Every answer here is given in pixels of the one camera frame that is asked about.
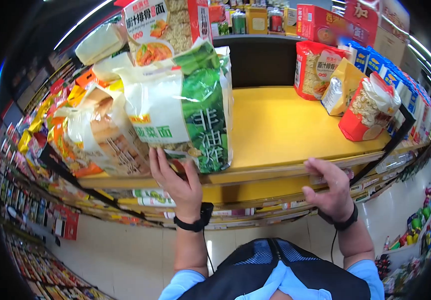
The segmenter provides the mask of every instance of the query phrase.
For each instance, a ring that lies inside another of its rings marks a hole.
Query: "green noodle package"
[[[140,140],[162,147],[172,167],[192,159],[201,173],[232,160],[231,61],[198,39],[192,48],[149,66],[114,70],[124,84],[125,110]]]

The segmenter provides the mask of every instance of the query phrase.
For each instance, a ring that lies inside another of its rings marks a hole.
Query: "tiled floor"
[[[382,252],[387,235],[395,238],[405,231],[407,218],[423,204],[428,183],[431,161],[412,179],[398,182],[378,198],[357,205],[376,254]],[[284,225],[207,231],[205,238],[216,268],[236,247],[262,237],[281,237],[330,261],[334,232],[332,226],[314,215]],[[61,238],[61,247],[50,248],[75,273],[116,299],[157,299],[173,276],[174,241],[173,230],[130,227],[81,215],[77,240]],[[342,266],[337,239],[333,259]]]

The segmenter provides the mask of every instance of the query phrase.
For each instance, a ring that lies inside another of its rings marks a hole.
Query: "person's left hand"
[[[193,224],[201,218],[202,185],[192,160],[183,163],[188,181],[180,178],[169,165],[163,149],[150,148],[149,159],[154,179],[162,185],[176,203],[179,220]]]

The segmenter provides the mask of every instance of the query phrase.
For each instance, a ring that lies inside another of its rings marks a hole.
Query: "bottle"
[[[269,12],[269,31],[272,32],[283,32],[282,29],[282,18],[284,13],[280,11],[278,7],[274,7]]]
[[[235,35],[246,34],[246,16],[240,9],[232,14],[232,33]]]

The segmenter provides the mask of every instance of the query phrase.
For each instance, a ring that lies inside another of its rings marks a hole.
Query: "black cable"
[[[334,238],[332,240],[332,246],[331,246],[331,261],[334,263],[334,258],[332,257],[332,251],[334,251],[334,242],[336,241],[337,237],[337,229],[335,230]]]
[[[206,234],[204,233],[204,228],[202,228],[202,237],[204,237],[204,245],[205,251],[207,252],[207,258],[209,258],[209,262],[211,263],[212,274],[214,274],[214,266],[212,265],[211,257],[209,256],[209,251],[207,251],[207,242],[206,242]]]

